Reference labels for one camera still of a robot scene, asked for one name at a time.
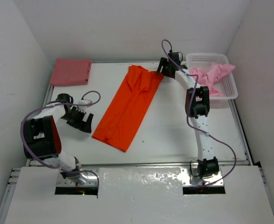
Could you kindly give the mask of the pink red t-shirt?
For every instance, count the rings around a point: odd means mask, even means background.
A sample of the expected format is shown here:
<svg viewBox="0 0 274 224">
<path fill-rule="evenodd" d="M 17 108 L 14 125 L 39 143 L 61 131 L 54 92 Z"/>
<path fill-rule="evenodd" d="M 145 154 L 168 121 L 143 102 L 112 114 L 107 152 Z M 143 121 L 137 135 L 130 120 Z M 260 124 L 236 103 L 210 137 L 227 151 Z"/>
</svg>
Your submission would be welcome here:
<svg viewBox="0 0 274 224">
<path fill-rule="evenodd" d="M 91 70 L 89 59 L 57 58 L 50 79 L 50 86 L 87 85 Z"/>
</svg>

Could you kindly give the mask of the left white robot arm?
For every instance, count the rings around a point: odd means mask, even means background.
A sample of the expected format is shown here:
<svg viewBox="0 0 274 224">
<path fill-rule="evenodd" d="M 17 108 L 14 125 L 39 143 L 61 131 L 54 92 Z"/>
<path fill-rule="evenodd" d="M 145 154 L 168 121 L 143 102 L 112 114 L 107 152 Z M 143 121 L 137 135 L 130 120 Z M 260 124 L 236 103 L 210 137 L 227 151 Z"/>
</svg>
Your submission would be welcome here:
<svg viewBox="0 0 274 224">
<path fill-rule="evenodd" d="M 94 102 L 84 97 L 75 104 L 71 95 L 62 93 L 45 107 L 29 113 L 21 122 L 25 156 L 45 167 L 59 169 L 64 179 L 73 182 L 82 179 L 81 164 L 76 157 L 63 151 L 56 124 L 63 119 L 69 126 L 91 133 L 93 114 L 85 108 L 92 105 Z"/>
</svg>

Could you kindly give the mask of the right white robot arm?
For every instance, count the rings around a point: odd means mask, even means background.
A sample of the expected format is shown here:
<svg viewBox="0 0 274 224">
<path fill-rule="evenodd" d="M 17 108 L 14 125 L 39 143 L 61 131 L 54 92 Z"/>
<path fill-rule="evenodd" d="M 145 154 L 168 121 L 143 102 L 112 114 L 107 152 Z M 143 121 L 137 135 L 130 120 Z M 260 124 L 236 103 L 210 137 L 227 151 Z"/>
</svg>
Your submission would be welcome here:
<svg viewBox="0 0 274 224">
<path fill-rule="evenodd" d="M 195 130 L 197 141 L 197 174 L 200 179 L 216 175 L 219 172 L 218 160 L 211 147 L 209 137 L 208 114 L 210 97 L 207 86 L 198 83 L 198 75 L 190 75 L 187 67 L 181 64 L 180 53 L 169 51 L 167 58 L 162 57 L 158 73 L 175 79 L 186 91 L 185 112 L 187 123 Z"/>
</svg>

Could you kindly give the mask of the orange t-shirt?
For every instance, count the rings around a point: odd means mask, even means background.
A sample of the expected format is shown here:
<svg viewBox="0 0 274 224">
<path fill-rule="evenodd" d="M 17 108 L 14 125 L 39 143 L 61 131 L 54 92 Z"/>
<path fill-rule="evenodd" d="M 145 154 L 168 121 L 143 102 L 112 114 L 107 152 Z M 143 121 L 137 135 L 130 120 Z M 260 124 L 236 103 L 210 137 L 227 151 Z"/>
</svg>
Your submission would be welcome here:
<svg viewBox="0 0 274 224">
<path fill-rule="evenodd" d="M 160 73 L 130 66 L 92 137 L 126 152 L 162 80 Z"/>
</svg>

